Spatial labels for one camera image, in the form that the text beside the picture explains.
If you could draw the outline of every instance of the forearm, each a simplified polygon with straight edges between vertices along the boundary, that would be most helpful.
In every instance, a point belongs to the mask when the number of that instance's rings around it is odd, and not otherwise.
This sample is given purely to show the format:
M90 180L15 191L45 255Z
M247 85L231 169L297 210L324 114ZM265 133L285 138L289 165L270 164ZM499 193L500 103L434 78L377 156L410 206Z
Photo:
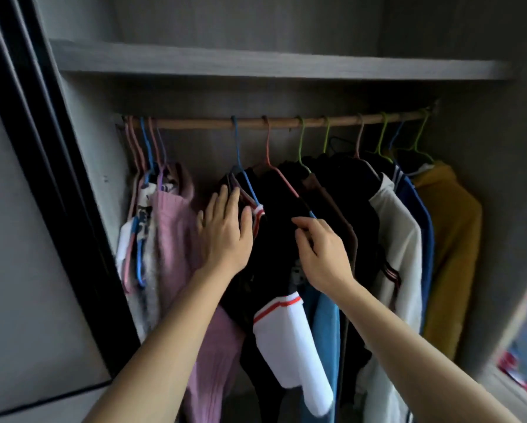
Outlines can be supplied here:
M210 266L194 274L87 423L174 421L206 329L231 277Z
M332 300L352 322L421 422L518 422L491 394L357 282Z

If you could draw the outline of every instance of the wardrobe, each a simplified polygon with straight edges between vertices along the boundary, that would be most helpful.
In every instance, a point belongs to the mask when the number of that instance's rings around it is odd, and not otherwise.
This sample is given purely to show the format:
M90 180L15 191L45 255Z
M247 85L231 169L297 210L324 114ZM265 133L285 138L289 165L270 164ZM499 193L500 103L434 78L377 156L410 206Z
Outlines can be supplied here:
M113 262L132 182L122 115L428 106L422 149L484 210L457 361L476 378L527 289L527 0L0 0L0 115L112 377L139 346ZM161 136L201 206L235 164L232 125ZM265 137L240 131L244 166ZM274 130L271 159L295 160L298 138ZM323 139L309 129L303 154Z

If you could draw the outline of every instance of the hand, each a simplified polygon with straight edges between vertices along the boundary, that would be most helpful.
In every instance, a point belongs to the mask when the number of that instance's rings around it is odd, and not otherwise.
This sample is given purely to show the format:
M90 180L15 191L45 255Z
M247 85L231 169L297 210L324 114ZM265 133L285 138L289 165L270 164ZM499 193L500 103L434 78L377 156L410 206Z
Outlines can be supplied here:
M326 221L298 216L293 222L299 227L295 239L302 270L312 286L332 298L341 284L355 282L344 243ZM302 229L308 231L312 246Z
M197 215L205 266L225 270L230 279L246 267L254 243L249 207L238 223L239 198L239 188L228 198L228 187L223 185L220 194L213 193L205 212Z

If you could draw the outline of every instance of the closet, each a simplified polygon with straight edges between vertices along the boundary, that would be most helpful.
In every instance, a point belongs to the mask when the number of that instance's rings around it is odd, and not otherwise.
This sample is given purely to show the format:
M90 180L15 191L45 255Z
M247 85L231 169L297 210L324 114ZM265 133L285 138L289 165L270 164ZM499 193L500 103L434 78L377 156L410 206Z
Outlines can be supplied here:
M527 0L11 0L7 8L27 27L43 82L61 90L51 104L58 117L67 112L59 128L67 142L75 137L66 151L81 155L92 190L84 199L97 207L89 219L108 244L110 275L132 181L122 115L320 118L433 108L421 146L453 166L484 211L458 356L477 377L527 288ZM404 138L418 123L405 124ZM380 125L367 129L363 147L372 150ZM307 130L304 155L321 152L324 132ZM350 141L357 133L330 131ZM192 174L193 205L202 205L235 163L232 124L161 136ZM244 166L263 161L265 137L240 129ZM271 159L295 160L298 138L299 128L274 129ZM122 289L101 303L126 312ZM126 328L113 326L119 339L134 337L112 368L137 345L129 321L126 312Z

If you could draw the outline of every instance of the white sleeve with red stripe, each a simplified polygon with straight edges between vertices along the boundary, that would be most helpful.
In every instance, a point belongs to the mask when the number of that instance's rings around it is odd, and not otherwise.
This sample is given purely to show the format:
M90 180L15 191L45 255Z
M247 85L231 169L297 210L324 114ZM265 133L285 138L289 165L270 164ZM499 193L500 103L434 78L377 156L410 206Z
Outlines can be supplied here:
M304 403L316 417L325 415L334 394L316 351L297 292L277 297L254 315L255 342L279 384L302 386Z

